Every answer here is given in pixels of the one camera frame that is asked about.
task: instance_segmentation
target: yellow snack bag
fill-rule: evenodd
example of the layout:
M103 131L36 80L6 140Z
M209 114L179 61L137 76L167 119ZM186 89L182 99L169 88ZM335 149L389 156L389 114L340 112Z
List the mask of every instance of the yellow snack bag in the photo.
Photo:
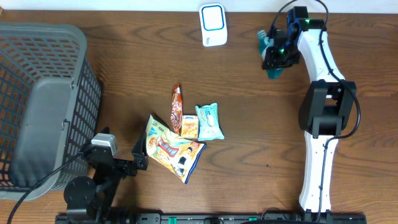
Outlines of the yellow snack bag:
M149 115L146 127L148 155L166 166L185 184L188 183L205 147L206 144L193 142L173 133Z
M183 115L181 137L197 139L199 130L199 119L196 115Z

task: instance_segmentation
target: light blue snack package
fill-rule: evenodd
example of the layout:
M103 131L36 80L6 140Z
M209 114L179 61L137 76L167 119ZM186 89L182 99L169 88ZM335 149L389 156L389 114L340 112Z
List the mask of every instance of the light blue snack package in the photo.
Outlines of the light blue snack package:
M199 117L199 141L209 141L214 139L224 139L218 125L218 105L196 106L197 115Z

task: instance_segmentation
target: wooden table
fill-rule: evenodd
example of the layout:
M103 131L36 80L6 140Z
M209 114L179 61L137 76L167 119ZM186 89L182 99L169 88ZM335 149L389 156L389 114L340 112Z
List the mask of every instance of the wooden table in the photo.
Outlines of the wooden table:
M98 128L109 126L130 151L149 113L170 124L171 88L181 83L185 114L219 104L223 141L210 141L189 184L150 159L145 172L121 182L114 205L164 213L261 213L292 210L299 198L305 141L299 107L309 86L302 61L276 80L261 70L256 32L275 13L227 13L228 43L204 48L197 12L4 11L2 21L78 26L88 59L104 82ZM324 14L311 14L321 17ZM284 16L278 20L285 27ZM398 219L398 19L332 14L330 48L362 107L357 134L340 141L333 163L333 212L363 212L368 223ZM353 110L346 129L355 121ZM1 201L0 223L14 206ZM65 212L63 192L24 202L15 223L53 223Z

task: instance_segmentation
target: chip bag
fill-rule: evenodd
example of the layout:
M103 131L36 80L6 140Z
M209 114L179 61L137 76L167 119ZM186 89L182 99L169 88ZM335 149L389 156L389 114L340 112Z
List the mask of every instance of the chip bag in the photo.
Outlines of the chip bag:
M218 124L218 105L196 106L197 115L199 117L199 141L209 141L214 139L224 139Z
M182 128L181 137L187 139L197 139L199 130L198 116L195 115L183 115L182 116Z
M188 183L205 147L206 144L186 140L171 132L149 115L146 127L148 155L177 175L185 184Z
M174 132L180 134L182 124L182 96L180 84L173 86L172 89L172 114L170 117Z

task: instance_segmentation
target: black cable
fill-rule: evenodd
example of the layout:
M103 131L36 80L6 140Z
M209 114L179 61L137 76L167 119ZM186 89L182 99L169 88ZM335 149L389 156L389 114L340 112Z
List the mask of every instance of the black cable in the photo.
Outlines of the black cable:
M326 141L326 143L323 145L325 150L324 150L324 153L323 153L322 176L321 176L321 184L319 186L319 189L320 189L319 209L318 209L318 215L317 215L317 221L319 222L320 221L320 216L321 216L321 209L322 209L322 190L323 190L323 179L324 179L324 176L325 176L326 153L327 153L327 150L328 150L329 142L332 141L332 140L335 140L335 139L346 139L346 138L349 138L358 130L359 123L361 122L361 107L359 105L359 101L358 101L357 97L355 96L355 94L353 93L351 88L343 80L340 80L333 73L333 69L330 67L330 64L328 62L328 59L326 57L325 51L323 49L323 44L322 44L323 43L322 34L323 34L323 31L326 29L326 24L327 24L328 19L329 19L329 10L326 7L325 3L323 3L321 0L316 0L316 1L319 2L326 10L326 20L325 20L325 23L323 24L323 27L322 27L321 32L319 34L319 46L320 46L320 49L321 49L322 57L323 57L323 59L325 61L325 64L326 64L328 70L329 70L329 74L332 75L333 78L335 78L338 81L338 83L340 83L344 87L344 91L348 91L348 93L353 98L353 100L355 102L355 106L356 106L356 112L357 112L357 118L356 118L355 127L353 128L353 130L350 133L348 133L348 134L346 134L344 136L334 136L334 137L328 139Z
M33 190L35 190L37 187L42 185L48 178L62 170L64 167L69 165L71 162L73 162L75 159L79 158L81 155L83 155L82 152L78 152L76 155L74 155L72 158L70 158L66 163L64 163L62 166L58 167L58 169L54 170L51 172L49 175L43 177L41 180L39 180L35 185L33 185L20 199L19 201L15 204L14 208L12 209L10 215L8 216L8 221L7 224L11 224L12 218L14 217L15 212L17 211L18 207L21 205L21 203L25 200L25 198L32 193Z
M261 219L263 220L265 217L264 217L264 215L269 211L269 210L278 210L282 215L283 215L283 217L286 219L286 220L289 220L286 216L285 216L285 214L282 212L282 210L281 209L279 209L279 208L277 208L277 207L271 207L271 208L267 208L267 210L265 210L262 214L261 214Z
M274 20L272 21L271 28L270 28L270 30L269 30L269 37L270 37L270 38L272 38L272 35L273 35L273 33L274 33L275 21L276 21L276 19L278 18L279 14L282 12L282 10L284 10L284 8L286 8L286 6L292 4L292 3L295 2L295 1L297 1L297 0L291 0L290 2L286 3L286 5L284 5L281 9L279 9L279 12L276 14Z

